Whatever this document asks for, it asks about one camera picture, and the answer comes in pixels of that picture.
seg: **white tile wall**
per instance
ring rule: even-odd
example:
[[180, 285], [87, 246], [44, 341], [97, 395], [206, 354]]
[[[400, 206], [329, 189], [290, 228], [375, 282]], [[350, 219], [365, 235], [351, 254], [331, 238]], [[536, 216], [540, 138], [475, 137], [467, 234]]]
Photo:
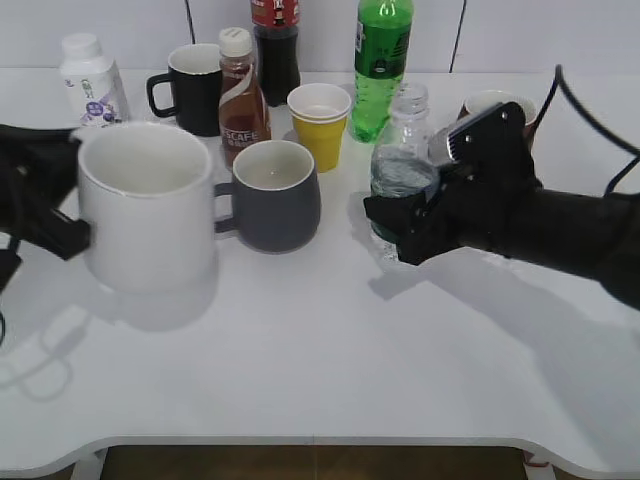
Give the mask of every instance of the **white tile wall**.
[[[249, 0], [190, 0], [198, 41], [251, 28]], [[351, 71], [358, 0], [301, 0], [300, 66]], [[446, 72], [463, 0], [414, 0], [408, 70]], [[467, 0], [456, 72], [640, 73], [640, 0]], [[98, 34], [124, 68], [164, 68], [190, 40], [184, 0], [0, 0], [0, 67], [56, 66], [60, 40]]]
[[[196, 38], [217, 42], [225, 27], [251, 28], [249, 0], [190, 0]], [[462, 0], [414, 0], [408, 70], [449, 69]], [[300, 0], [299, 62], [303, 71], [353, 70], [358, 0]]]
[[0, 0], [0, 66], [57, 66], [60, 40], [97, 34], [121, 68], [161, 68], [190, 41], [184, 0]]
[[640, 73], [638, 0], [468, 0], [456, 72]]

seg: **white table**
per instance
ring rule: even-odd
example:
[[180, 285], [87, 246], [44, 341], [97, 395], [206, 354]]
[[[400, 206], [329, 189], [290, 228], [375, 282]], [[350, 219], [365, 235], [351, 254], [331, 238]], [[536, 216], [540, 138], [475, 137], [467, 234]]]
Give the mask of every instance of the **white table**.
[[[138, 117], [151, 118], [151, 73], [124, 72]], [[640, 144], [640, 77], [567, 75]], [[444, 126], [480, 89], [540, 102], [551, 74], [409, 78]], [[286, 110], [272, 116], [274, 138], [287, 135]], [[0, 70], [0, 122], [70, 125], [56, 72]], [[263, 255], [222, 238], [217, 278], [192, 292], [121, 297], [81, 258], [22, 247], [2, 298], [0, 477], [123, 444], [503, 445], [580, 476], [640, 477], [640, 313], [597, 283], [469, 249], [383, 272], [361, 206], [370, 151], [345, 138], [309, 245]], [[628, 161], [562, 97], [534, 156], [548, 187], [588, 194]], [[622, 188], [639, 185], [636, 172]]]

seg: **cup rim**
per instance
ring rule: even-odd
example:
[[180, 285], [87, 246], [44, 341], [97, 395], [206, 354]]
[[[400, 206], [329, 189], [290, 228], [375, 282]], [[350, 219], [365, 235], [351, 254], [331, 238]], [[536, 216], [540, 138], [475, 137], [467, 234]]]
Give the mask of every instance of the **cup rim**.
[[184, 73], [185, 75], [210, 75], [212, 73], [218, 73], [222, 70], [222, 67], [220, 67], [220, 64], [218, 62], [218, 64], [214, 67], [213, 70], [209, 70], [206, 72], [188, 72], [184, 69], [180, 69], [180, 68], [176, 68], [176, 66], [174, 65], [173, 62], [173, 56], [174, 55], [179, 55], [183, 52], [186, 52], [188, 50], [215, 50], [216, 54], [218, 55], [218, 60], [220, 60], [222, 58], [221, 53], [220, 53], [220, 46], [217, 43], [192, 43], [192, 44], [188, 44], [188, 45], [182, 45], [181, 47], [176, 48], [175, 50], [173, 50], [170, 54], [169, 57], [167, 59], [167, 63], [169, 64], [169, 68], [171, 68], [172, 70], [175, 70], [176, 72], [179, 73]]
[[[331, 115], [318, 115], [318, 116], [310, 116], [306, 115], [303, 112], [300, 112], [291, 106], [291, 100], [295, 95], [299, 95], [301, 91], [305, 89], [310, 89], [314, 87], [322, 87], [322, 88], [331, 88], [332, 90], [339, 91], [341, 95], [343, 95], [344, 99], [347, 100], [346, 106], [343, 107], [338, 113], [333, 113]], [[319, 121], [330, 120], [334, 118], [344, 117], [349, 114], [349, 110], [351, 110], [352, 106], [351, 95], [344, 88], [339, 85], [334, 85], [333, 83], [305, 83], [304, 85], [300, 85], [299, 87], [293, 89], [289, 95], [287, 95], [287, 106], [291, 111], [291, 114], [296, 114], [296, 116], [304, 119], [314, 119]]]
[[530, 111], [532, 112], [532, 117], [533, 118], [527, 119], [526, 118], [527, 117], [527, 111], [523, 108], [523, 110], [525, 110], [524, 111], [524, 114], [525, 114], [525, 127], [528, 127], [528, 126], [532, 125], [536, 121], [536, 118], [538, 117], [538, 107], [536, 106], [535, 102], [533, 100], [531, 100], [530, 98], [528, 98], [528, 97], [525, 97], [523, 95], [518, 95], [517, 93], [509, 92], [507, 90], [488, 89], [488, 90], [482, 90], [482, 91], [473, 93], [473, 94], [467, 96], [464, 99], [464, 102], [463, 102], [462, 106], [470, 114], [478, 113], [478, 112], [472, 112], [469, 109], [469, 102], [471, 100], [475, 99], [475, 98], [478, 98], [479, 96], [487, 95], [487, 94], [506, 95], [508, 97], [513, 98], [516, 103], [522, 102], [527, 107], [529, 107]]
[[[98, 180], [95, 177], [95, 175], [91, 173], [90, 168], [87, 166], [87, 150], [91, 148], [91, 146], [95, 142], [97, 142], [104, 134], [116, 132], [118, 130], [140, 128], [140, 127], [145, 127], [145, 128], [150, 127], [158, 131], [164, 130], [168, 134], [171, 132], [177, 133], [179, 135], [188, 137], [190, 140], [195, 141], [200, 151], [204, 153], [204, 157], [203, 157], [205, 159], [204, 170], [187, 185], [180, 188], [176, 188], [175, 190], [170, 190], [168, 192], [161, 192], [161, 193], [128, 192], [126, 190], [121, 190], [111, 185], [108, 185], [101, 180]], [[84, 176], [87, 180], [89, 180], [91, 183], [93, 183], [97, 187], [103, 190], [106, 190], [108, 192], [114, 193], [116, 195], [119, 195], [121, 197], [138, 198], [138, 199], [158, 199], [158, 198], [169, 198], [169, 197], [181, 195], [185, 192], [193, 190], [194, 188], [198, 187], [202, 183], [208, 181], [213, 173], [213, 159], [206, 145], [202, 143], [195, 135], [187, 132], [186, 130], [182, 130], [181, 128], [174, 127], [172, 125], [164, 125], [161, 123], [134, 121], [134, 122], [126, 122], [119, 125], [110, 126], [107, 129], [103, 130], [102, 132], [97, 132], [96, 134], [91, 135], [87, 140], [83, 141], [80, 144], [80, 149], [78, 150], [78, 169], [82, 176]]]
[[[309, 170], [307, 171], [307, 173], [297, 182], [292, 183], [291, 185], [287, 185], [285, 187], [279, 187], [279, 188], [258, 187], [257, 185], [251, 185], [249, 182], [241, 178], [240, 175], [238, 175], [238, 165], [240, 165], [240, 163], [243, 162], [243, 158], [247, 158], [248, 155], [252, 153], [253, 150], [264, 148], [264, 146], [269, 144], [287, 145], [289, 148], [296, 149], [302, 154], [304, 154], [305, 159], [309, 162]], [[253, 145], [250, 145], [244, 150], [242, 150], [238, 154], [236, 159], [233, 161], [233, 167], [231, 170], [233, 173], [233, 178], [239, 181], [240, 183], [242, 183], [247, 188], [250, 188], [252, 190], [258, 190], [260, 192], [285, 192], [287, 190], [292, 190], [296, 188], [298, 185], [301, 185], [304, 182], [306, 182], [307, 179], [313, 174], [315, 169], [316, 169], [316, 162], [315, 162], [315, 159], [313, 158], [313, 154], [305, 146], [300, 145], [299, 143], [296, 143], [296, 142], [290, 142], [289, 140], [266, 140], [263, 142], [254, 143]]]
[[331, 123], [337, 123], [340, 120], [344, 120], [349, 113], [343, 113], [342, 115], [338, 115], [336, 117], [332, 117], [332, 118], [327, 118], [327, 119], [323, 119], [323, 120], [316, 120], [313, 117], [304, 117], [301, 115], [298, 115], [297, 113], [290, 111], [289, 112], [291, 114], [292, 117], [297, 118], [298, 120], [300, 120], [301, 122], [307, 122], [307, 123], [312, 123], [314, 125], [329, 125]]

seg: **green plastic bottle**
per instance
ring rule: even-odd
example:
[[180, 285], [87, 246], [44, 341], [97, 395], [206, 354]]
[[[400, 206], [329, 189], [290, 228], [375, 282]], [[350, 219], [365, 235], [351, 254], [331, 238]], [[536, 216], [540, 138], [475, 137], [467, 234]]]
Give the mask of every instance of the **green plastic bottle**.
[[375, 142], [389, 119], [407, 63], [412, 19], [412, 0], [360, 0], [351, 123], [361, 142]]

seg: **brown cup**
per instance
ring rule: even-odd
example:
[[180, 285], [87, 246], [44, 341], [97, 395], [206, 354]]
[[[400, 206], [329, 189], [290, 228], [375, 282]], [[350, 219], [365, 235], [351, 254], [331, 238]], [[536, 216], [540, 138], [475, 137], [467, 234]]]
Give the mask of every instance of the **brown cup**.
[[[470, 114], [480, 113], [497, 103], [507, 102], [516, 102], [518, 105], [520, 105], [520, 107], [522, 107], [525, 115], [525, 125], [524, 130], [522, 131], [522, 135], [524, 136], [524, 138], [528, 138], [529, 134], [531, 133], [531, 129], [533, 128], [536, 117], [538, 116], [538, 109], [536, 108], [535, 103], [533, 103], [533, 101], [529, 100], [528, 98], [509, 92], [504, 92], [502, 90], [485, 90], [467, 97], [462, 104], [460, 113], [458, 114], [458, 120]], [[532, 147], [533, 137], [529, 141], [529, 151], [531, 151]]]

